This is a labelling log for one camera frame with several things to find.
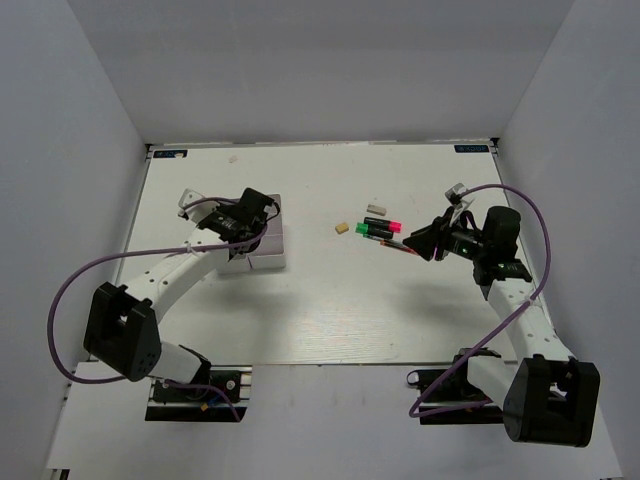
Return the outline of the grey white eraser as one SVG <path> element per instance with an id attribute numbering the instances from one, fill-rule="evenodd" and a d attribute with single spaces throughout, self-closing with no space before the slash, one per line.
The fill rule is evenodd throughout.
<path id="1" fill-rule="evenodd" d="M 378 205 L 369 204 L 366 208 L 366 212 L 374 215 L 385 216 L 387 214 L 387 209 Z"/>

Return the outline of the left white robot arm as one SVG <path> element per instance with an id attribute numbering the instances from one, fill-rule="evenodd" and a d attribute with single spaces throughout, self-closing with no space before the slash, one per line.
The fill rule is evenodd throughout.
<path id="1" fill-rule="evenodd" d="M 280 204 L 252 188 L 237 199 L 204 197 L 187 189 L 178 208 L 180 217 L 194 224 L 193 232 L 181 246 L 161 251 L 161 261 L 138 277 L 96 289 L 83 346 L 131 382 L 164 380 L 199 399 L 211 387 L 210 362 L 162 340 L 159 324 L 197 282 L 257 250 L 279 217 Z"/>

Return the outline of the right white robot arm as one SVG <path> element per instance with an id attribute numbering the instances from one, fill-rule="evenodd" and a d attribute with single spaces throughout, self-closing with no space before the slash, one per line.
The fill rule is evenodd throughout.
<path id="1" fill-rule="evenodd" d="M 592 437 L 600 374 L 562 343 L 535 303 L 532 277 L 516 256 L 520 221 L 517 211 L 494 206 L 477 228 L 470 213 L 450 207 L 404 239 L 427 261 L 454 254 L 472 262 L 474 281 L 502 318 L 499 329 L 517 359 L 510 365 L 480 345 L 460 349 L 434 380 L 410 373 L 408 384 L 422 389 L 411 415 L 427 418 L 494 405 L 514 442 L 583 448 Z"/>

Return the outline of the right white organizer box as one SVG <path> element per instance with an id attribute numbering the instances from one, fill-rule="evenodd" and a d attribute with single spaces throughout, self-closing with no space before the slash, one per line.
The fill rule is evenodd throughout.
<path id="1" fill-rule="evenodd" d="M 286 267 L 282 213 L 282 209 L 275 207 L 270 210 L 266 234 L 259 247 L 247 255 L 252 270 L 277 270 Z"/>

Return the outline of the pink highlighter marker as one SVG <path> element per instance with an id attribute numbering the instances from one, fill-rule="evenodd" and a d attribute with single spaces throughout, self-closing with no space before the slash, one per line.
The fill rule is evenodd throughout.
<path id="1" fill-rule="evenodd" d="M 384 219 L 374 218 L 374 217 L 365 217 L 363 219 L 363 222 L 366 225 L 369 225 L 371 227 L 384 229 L 392 233 L 400 233 L 402 231 L 402 224 L 399 222 L 391 221 L 391 220 L 384 220 Z"/>

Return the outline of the red gel pen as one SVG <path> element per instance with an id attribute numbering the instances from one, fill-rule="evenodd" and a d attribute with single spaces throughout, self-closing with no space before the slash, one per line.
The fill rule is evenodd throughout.
<path id="1" fill-rule="evenodd" d="M 365 238 L 368 239 L 368 240 L 375 241 L 375 242 L 377 242 L 379 245 L 381 245 L 383 247 L 391 248 L 391 249 L 394 249 L 396 251 L 402 251 L 404 253 L 408 253 L 408 254 L 412 254 L 412 255 L 416 255 L 416 252 L 414 250 L 412 250 L 411 248 L 405 246 L 401 242 L 394 241 L 394 240 L 391 240 L 391 239 L 384 239 L 384 238 L 376 237 L 376 236 L 372 236 L 372 235 L 365 235 Z"/>

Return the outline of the right blue table label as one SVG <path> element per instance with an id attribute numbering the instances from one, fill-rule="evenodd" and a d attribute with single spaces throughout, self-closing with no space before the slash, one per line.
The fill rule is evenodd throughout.
<path id="1" fill-rule="evenodd" d="M 475 154 L 475 153 L 489 153 L 490 148 L 487 145 L 480 144 L 455 144 L 454 150 L 459 154 Z"/>

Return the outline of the blue table label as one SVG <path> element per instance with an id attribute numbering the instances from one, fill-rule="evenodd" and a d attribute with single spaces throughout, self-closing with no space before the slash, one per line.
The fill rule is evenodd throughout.
<path id="1" fill-rule="evenodd" d="M 155 150 L 153 152 L 153 158 L 159 159 L 175 159 L 175 158 L 185 158 L 188 155 L 188 151 L 186 149 L 178 149 L 178 150 Z"/>
<path id="2" fill-rule="evenodd" d="M 490 148 L 487 145 L 480 144 L 455 144 L 454 150 L 459 154 L 475 154 L 475 153 L 489 153 Z"/>

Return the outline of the green highlighter marker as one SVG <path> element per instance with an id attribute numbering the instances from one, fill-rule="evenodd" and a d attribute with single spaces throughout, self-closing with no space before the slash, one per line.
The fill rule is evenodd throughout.
<path id="1" fill-rule="evenodd" d="M 357 223 L 355 231 L 361 235 L 368 235 L 383 240 L 390 240 L 394 236 L 392 231 L 366 223 Z"/>

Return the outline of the tan eraser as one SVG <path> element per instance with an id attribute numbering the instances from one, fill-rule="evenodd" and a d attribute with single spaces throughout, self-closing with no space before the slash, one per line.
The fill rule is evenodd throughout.
<path id="1" fill-rule="evenodd" d="M 343 234 L 349 230 L 349 225 L 346 222 L 340 223 L 335 227 L 335 231 L 338 234 Z"/>

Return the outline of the left blue table label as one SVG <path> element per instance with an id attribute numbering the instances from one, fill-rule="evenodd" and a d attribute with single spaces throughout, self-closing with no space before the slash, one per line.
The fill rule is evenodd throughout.
<path id="1" fill-rule="evenodd" d="M 188 151 L 186 149 L 178 149 L 178 150 L 155 150 L 153 152 L 153 158 L 159 159 L 175 159 L 175 158 L 185 158 L 188 155 Z"/>

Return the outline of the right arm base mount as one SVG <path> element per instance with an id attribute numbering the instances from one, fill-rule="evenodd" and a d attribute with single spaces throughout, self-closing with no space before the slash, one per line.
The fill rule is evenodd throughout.
<path id="1" fill-rule="evenodd" d="M 445 367 L 424 367 L 414 369 L 406 376 L 406 383 L 410 388 L 422 394 L 435 383 L 437 378 L 446 371 Z M 466 378 L 467 365 L 451 374 L 444 382 L 436 387 L 426 402 L 422 402 L 419 412 L 464 405 L 487 400 L 488 397 L 478 388 L 472 386 Z M 494 403 L 477 408 L 447 411 L 419 418 L 423 426 L 444 425 L 502 425 L 502 411 Z"/>

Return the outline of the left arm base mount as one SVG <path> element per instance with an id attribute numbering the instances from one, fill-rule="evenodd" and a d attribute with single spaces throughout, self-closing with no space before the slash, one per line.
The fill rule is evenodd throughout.
<path id="1" fill-rule="evenodd" d="M 149 422 L 237 423 L 247 411 L 252 368 L 214 366 L 208 387 L 175 387 L 166 380 L 151 383 L 145 420 Z"/>

